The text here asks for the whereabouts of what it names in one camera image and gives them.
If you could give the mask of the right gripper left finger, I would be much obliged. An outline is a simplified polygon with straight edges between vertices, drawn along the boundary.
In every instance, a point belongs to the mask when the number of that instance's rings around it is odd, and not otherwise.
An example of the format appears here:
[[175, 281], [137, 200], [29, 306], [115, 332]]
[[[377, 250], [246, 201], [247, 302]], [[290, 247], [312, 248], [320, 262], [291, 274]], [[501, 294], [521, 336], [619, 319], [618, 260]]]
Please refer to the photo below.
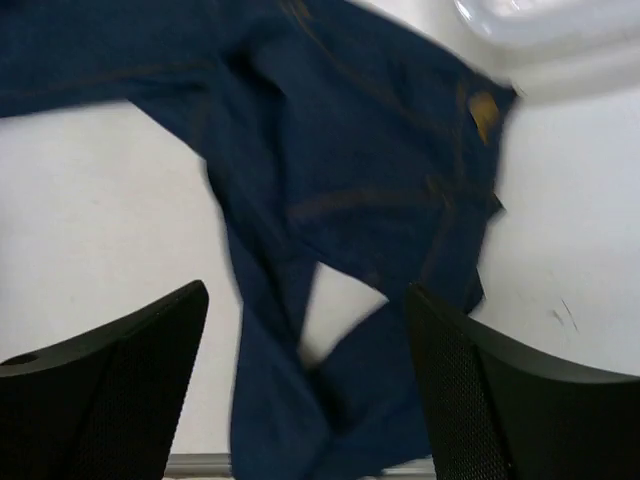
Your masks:
[[208, 309], [202, 281], [1, 364], [4, 479], [160, 479]]

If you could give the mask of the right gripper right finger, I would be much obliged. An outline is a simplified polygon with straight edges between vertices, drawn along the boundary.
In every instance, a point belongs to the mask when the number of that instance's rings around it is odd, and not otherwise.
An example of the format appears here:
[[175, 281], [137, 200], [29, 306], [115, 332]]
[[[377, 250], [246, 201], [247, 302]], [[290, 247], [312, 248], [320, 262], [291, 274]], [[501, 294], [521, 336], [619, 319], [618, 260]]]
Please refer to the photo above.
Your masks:
[[406, 305], [437, 478], [638, 478], [638, 377], [527, 346], [417, 284]]

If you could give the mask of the dark blue denim trousers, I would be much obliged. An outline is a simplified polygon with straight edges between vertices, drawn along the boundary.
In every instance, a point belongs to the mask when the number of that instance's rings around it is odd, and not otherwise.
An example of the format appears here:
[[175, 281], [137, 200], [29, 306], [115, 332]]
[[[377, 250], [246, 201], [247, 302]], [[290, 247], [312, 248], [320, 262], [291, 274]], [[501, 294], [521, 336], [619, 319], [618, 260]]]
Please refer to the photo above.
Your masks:
[[431, 448], [404, 326], [463, 312], [517, 92], [348, 1], [5, 1], [5, 117], [128, 100], [206, 163], [242, 298], [238, 479], [359, 479]]

